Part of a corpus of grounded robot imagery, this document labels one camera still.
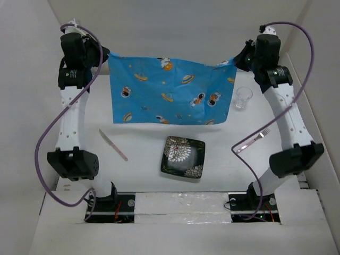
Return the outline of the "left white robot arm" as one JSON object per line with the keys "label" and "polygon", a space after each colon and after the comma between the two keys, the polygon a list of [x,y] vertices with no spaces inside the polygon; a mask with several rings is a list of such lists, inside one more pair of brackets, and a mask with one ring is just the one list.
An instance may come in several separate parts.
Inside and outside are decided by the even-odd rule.
{"label": "left white robot arm", "polygon": [[118,197],[112,194],[111,181],[99,174],[97,155],[86,149],[84,127],[91,69],[105,61],[100,54],[107,54],[108,49],[99,48],[89,35],[78,32],[62,35],[61,47],[64,57],[59,67],[58,86],[66,113],[61,117],[55,150],[47,154],[47,161],[60,177],[93,187],[101,206],[111,211],[118,206]]}

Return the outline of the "blue space-print cloth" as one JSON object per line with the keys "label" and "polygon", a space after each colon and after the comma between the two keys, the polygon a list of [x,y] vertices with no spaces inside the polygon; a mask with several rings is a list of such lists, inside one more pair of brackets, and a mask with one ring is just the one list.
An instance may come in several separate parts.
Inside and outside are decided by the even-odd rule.
{"label": "blue space-print cloth", "polygon": [[236,67],[169,57],[108,58],[113,122],[214,125],[227,120]]}

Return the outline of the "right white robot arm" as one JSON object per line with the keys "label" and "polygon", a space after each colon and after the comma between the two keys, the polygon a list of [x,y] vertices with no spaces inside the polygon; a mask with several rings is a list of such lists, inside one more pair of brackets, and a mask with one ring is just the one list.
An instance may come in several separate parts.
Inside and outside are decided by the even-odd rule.
{"label": "right white robot arm", "polygon": [[261,34],[245,43],[234,57],[238,69],[251,71],[269,102],[279,129],[282,150],[269,157],[269,168],[252,182],[245,196],[251,209],[258,209],[292,175],[309,170],[324,153],[307,131],[297,104],[293,80],[287,67],[278,65],[281,41],[277,35]]}

